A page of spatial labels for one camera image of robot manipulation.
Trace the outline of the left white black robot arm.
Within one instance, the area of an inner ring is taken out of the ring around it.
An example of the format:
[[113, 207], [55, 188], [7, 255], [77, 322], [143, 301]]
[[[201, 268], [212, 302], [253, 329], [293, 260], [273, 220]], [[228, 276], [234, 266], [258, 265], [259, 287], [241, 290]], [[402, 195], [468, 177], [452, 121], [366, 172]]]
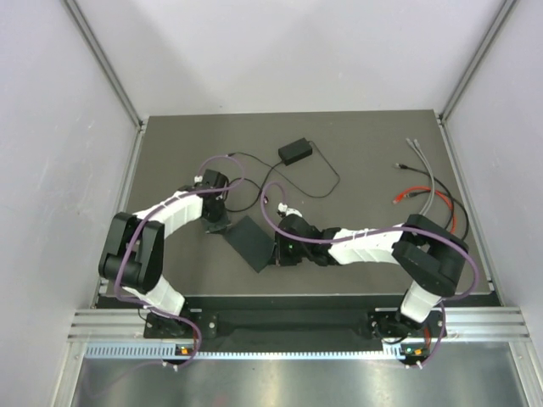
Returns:
[[163, 326], [174, 336], [187, 334], [193, 317], [182, 309], [185, 298], [163, 276], [165, 240], [196, 220], [208, 233], [225, 231], [228, 187], [227, 176], [206, 170], [192, 186], [182, 187], [148, 209], [120, 212], [110, 223], [98, 274], [164, 315]]

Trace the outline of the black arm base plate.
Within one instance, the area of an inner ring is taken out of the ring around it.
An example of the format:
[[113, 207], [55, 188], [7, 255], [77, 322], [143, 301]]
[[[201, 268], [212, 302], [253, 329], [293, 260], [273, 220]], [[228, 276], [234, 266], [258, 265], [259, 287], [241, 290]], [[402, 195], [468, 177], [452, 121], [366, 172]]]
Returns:
[[400, 295], [369, 296], [191, 296], [182, 316], [207, 341], [248, 334], [315, 333], [377, 341], [396, 337], [436, 338], [441, 309], [423, 322], [400, 314]]

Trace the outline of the black network switch box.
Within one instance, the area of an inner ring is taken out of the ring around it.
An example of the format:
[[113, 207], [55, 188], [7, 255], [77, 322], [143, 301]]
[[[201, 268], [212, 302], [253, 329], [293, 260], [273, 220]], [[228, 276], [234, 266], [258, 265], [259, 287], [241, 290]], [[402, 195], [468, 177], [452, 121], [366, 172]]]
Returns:
[[256, 273], [270, 264], [275, 242], [249, 216], [230, 227], [224, 238]]

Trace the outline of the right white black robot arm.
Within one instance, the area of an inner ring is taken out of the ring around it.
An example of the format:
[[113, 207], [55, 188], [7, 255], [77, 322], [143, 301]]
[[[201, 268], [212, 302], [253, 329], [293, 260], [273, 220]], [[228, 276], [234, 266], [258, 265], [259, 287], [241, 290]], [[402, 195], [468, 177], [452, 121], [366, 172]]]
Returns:
[[380, 232], [320, 230], [296, 209], [278, 213], [281, 221], [276, 226], [274, 256], [279, 266], [297, 265], [304, 259], [321, 267], [392, 264], [411, 277], [396, 315], [372, 324], [374, 335], [387, 343], [418, 334], [432, 308], [456, 294], [468, 246], [423, 215], [410, 215], [405, 223]]

